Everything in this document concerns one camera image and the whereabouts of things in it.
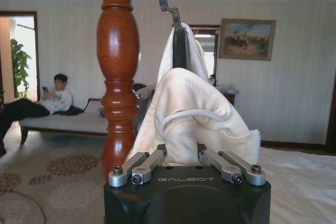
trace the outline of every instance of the carpet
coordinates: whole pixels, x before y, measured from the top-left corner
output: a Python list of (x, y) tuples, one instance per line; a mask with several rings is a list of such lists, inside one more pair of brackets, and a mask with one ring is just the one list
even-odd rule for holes
[(14, 125), (0, 158), (0, 223), (104, 222), (104, 138), (30, 132)]

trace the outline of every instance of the black pants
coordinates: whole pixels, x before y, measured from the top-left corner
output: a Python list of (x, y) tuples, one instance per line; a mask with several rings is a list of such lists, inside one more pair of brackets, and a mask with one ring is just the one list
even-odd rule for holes
[(28, 99), (5, 104), (5, 109), (0, 114), (0, 149), (4, 148), (4, 137), (14, 121), (24, 118), (40, 118), (49, 114), (50, 112), (45, 107)]

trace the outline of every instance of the framed painting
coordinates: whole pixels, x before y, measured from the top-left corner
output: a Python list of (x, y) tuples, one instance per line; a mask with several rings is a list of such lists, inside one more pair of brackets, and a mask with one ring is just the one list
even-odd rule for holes
[(275, 20), (222, 19), (219, 58), (271, 60)]

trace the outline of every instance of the white cloth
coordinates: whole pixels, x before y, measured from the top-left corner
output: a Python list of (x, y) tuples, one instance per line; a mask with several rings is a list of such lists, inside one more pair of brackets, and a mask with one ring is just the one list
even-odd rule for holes
[(40, 105), (49, 110), (50, 115), (54, 114), (56, 111), (67, 111), (72, 105), (72, 93), (70, 89), (65, 89), (63, 91), (57, 91), (52, 89), (56, 98), (54, 100), (50, 99), (41, 99), (38, 101)]
[(157, 85), (152, 103), (129, 157), (166, 145), (164, 165), (197, 165), (197, 143), (215, 151), (233, 151), (256, 164), (258, 130), (250, 131), (227, 99), (211, 84), (181, 68)]
[[(204, 52), (201, 45), (197, 46), (195, 42), (195, 37), (191, 28), (185, 24), (181, 23), (182, 27), (185, 28), (187, 33), (189, 53), (190, 53), (190, 71), (200, 76), (203, 80), (208, 81), (208, 73), (205, 66)], [(173, 69), (173, 39), (174, 39), (174, 28), (172, 29), (169, 38), (167, 40), (166, 46), (161, 59), (161, 64), (159, 68), (158, 81), (156, 85), (159, 84), (162, 77), (171, 69)]]

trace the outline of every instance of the man sitting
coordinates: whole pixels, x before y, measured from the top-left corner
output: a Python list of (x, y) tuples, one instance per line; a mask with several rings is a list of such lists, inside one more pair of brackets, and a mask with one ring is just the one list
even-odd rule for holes
[(56, 111), (67, 111), (71, 107), (72, 93), (66, 89), (67, 81), (68, 77), (59, 73), (54, 77), (55, 87), (51, 92), (45, 91), (37, 103), (20, 99), (4, 105), (0, 112), (0, 156), (6, 154), (4, 137), (12, 122), (48, 116)]

